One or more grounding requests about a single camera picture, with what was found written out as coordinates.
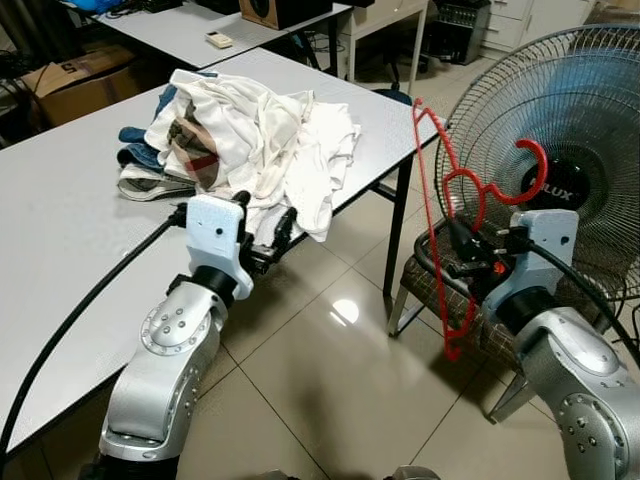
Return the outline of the red plastic clothes hanger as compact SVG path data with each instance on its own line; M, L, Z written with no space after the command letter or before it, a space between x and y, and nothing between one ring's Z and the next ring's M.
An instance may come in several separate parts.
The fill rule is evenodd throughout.
M448 170L448 173L436 175L436 182L438 182L438 186L436 186L436 195L438 195L439 200L443 202L442 212L443 219L445 221L453 221L457 218L457 212L451 204L451 182L454 178L468 178L468 180L474 184L476 191L480 193L479 207L477 207L477 219L472 220L470 225L466 225L465 229L468 230L468 232L476 232L476 230L480 228L480 225L483 224L483 220L486 215L486 197L489 195L493 195L497 198L500 204L503 205L515 206L517 204L525 204L525 202L532 200L532 198L538 195L541 191L541 187L547 183L550 172L549 159L547 151L544 150L544 147L541 146L539 142L530 140L530 138L521 138L521 140L517 140L515 142L517 147L525 148L525 150L531 152L535 157L534 183L532 183L530 187L527 187L525 192L522 192L521 195L506 195L506 193L504 193L497 184L492 182L483 182L474 170L460 165L457 152L454 151L452 138L449 137L449 134L445 131L442 120L440 120L439 116L425 104L424 99L415 97L411 102L411 118L413 127L420 127L420 123L425 116L428 116L428 118L431 119L431 123L434 124L436 133L438 133L440 141L442 141L442 146L445 148L445 154L448 156L449 165L451 165L451 169ZM440 314L440 320L442 320L443 326L444 353L445 357L447 357L451 362L460 360L463 349L458 342L471 332L472 325L475 324L475 317L477 316L477 300L474 294L470 292L470 289L468 289L466 285L462 288L462 294L463 297L466 298L467 303L465 315L462 316L460 325L451 325L451 320L449 320L447 311Z

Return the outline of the brown woven chair metal legs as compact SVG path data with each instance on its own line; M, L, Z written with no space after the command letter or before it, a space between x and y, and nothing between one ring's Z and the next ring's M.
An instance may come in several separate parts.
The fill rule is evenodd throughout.
M468 307L465 284L445 276L442 284L436 283L434 265L422 265L416 257L404 261L404 269L399 276L396 297L390 303L387 330L390 337L397 337L410 325L411 320L428 310L436 316L448 316L448 326L461 326ZM515 335L498 320L485 317L477 308L471 328L458 340L472 352L489 358L493 364L504 367L515 378L504 390L502 397L486 413L486 419L493 424L506 421L512 413L535 396L524 370L518 366L515 353Z

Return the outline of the brown plaid shirt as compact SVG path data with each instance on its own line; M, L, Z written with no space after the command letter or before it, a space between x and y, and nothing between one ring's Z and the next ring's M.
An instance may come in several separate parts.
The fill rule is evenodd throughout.
M178 116L170 125L168 142L198 189L212 191L218 184L221 156L209 129L192 113Z

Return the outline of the grey white folded garment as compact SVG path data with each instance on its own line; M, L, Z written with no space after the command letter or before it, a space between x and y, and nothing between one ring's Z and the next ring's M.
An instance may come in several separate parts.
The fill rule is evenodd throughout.
M120 169L116 188L119 189L120 196L137 202L189 197L197 192L195 183L191 180L152 172L138 164L127 164Z

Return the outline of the dark blue garment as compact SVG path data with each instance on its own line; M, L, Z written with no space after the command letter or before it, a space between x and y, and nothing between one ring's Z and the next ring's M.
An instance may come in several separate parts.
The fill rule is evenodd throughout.
M191 180L186 170L179 164L177 156L170 150L168 142L168 132L174 119L188 113L192 113L198 119L195 100L192 99L189 88L179 84L166 86L161 92L154 120L148 127L120 129L118 138L123 142L120 164L138 164L152 172Z

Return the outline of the dark blue chair seat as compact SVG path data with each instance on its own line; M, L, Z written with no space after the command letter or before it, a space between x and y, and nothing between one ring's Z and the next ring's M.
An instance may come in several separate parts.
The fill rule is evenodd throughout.
M387 99L399 102L399 104L403 104L406 106L413 105L412 97L410 95L407 95L406 92L390 90L390 88L381 88L381 90L374 90L374 93L379 93L379 95L387 97Z

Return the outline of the black standing fan blue blades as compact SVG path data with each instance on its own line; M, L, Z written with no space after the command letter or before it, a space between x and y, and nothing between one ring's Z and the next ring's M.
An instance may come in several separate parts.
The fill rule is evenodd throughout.
M626 24L580 26L517 47L481 70L445 120L461 166L506 195L534 183L535 157L521 138L547 151L547 183L525 204L486 197L485 236L518 211L579 214L573 268L608 300L640 289L640 31ZM451 169L440 145L436 175ZM466 177L451 182L462 218L477 214L480 193Z

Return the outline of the small white table black legs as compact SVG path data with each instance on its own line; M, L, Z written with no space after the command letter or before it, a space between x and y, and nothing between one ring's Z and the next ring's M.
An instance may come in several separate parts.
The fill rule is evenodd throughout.
M187 67L204 69L225 61L242 52L257 49L279 38L287 38L317 23L324 23L329 36L329 68L326 73L339 77L337 68L337 35L340 20L348 17L352 6L337 4L332 12L305 20L298 26L285 29L270 29L241 17L241 14L223 15L196 3L183 3L165 12L137 12L111 18L109 15L93 15L97 23L140 41L169 58L177 59ZM232 37L234 45L219 50L206 40L206 33L221 32Z

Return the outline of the large white table black legs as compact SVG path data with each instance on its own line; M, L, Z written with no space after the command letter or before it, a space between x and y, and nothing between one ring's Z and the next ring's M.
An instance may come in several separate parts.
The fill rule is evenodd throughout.
M410 106L275 52L251 50L215 69L348 106L362 134L333 198L329 248L355 238L356 214L372 187L436 137L433 123L413 123ZM116 188L116 136L127 125L150 123L157 97L156 90L141 93L0 150L0 426L65 316L172 214L169 202L129 201ZM170 229L92 302L42 367L15 426L13 451L122 369L147 312L188 269L186 233Z

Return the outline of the brown wooden speaker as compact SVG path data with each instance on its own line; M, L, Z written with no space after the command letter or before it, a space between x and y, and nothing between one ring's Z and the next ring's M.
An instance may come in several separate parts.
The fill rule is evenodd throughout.
M242 17L270 29L298 26L332 12L333 0L238 0Z

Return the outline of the brown cardboard box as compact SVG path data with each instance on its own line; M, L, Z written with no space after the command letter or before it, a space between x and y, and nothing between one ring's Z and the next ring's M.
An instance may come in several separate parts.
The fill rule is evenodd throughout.
M140 92L133 65L132 51L111 45L49 63L23 74L20 82L50 125L64 125Z

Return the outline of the black electronic device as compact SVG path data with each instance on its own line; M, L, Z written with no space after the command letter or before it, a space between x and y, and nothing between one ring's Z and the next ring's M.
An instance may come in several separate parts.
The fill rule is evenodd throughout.
M436 18L426 33L425 54L456 65L479 58L492 0L438 0L435 4Z

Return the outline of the grey robot right foot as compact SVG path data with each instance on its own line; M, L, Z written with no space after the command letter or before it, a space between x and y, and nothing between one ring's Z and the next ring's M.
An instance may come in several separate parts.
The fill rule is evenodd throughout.
M442 480L442 477L430 470L429 467L402 465L397 467L392 474L385 476L384 480Z

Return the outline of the white drawer cabinet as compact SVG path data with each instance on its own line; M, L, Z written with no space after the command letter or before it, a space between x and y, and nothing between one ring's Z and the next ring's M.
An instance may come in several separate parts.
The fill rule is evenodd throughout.
M582 26L596 0L492 0L483 46L515 50L545 35Z

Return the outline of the white desk with thin legs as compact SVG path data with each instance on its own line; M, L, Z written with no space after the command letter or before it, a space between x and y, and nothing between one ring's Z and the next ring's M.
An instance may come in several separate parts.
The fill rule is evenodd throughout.
M435 0L371 0L367 6L353 6L348 14L346 23L343 24L342 33L346 33L346 50L340 52L337 60L338 72L346 81L356 81L355 70L358 55L361 52L361 42L367 45L366 52L374 52L369 37L376 36L384 29L394 28L396 24L407 18L416 19L415 29L408 40L392 42L393 52L390 55L390 64L393 68L399 65L399 51L412 42L412 50L407 55L410 60L410 68L407 69L407 78L398 79L399 91L407 93L410 97L416 97L415 83L419 77L421 67L428 67L429 61L421 59L424 50L424 36L426 26L433 22L438 13Z

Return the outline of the bright blue plastic object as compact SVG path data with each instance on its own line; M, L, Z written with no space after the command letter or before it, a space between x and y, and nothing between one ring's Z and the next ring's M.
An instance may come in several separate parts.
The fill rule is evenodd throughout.
M83 12L102 14L110 12L111 9L118 8L125 0L67 0L74 8Z

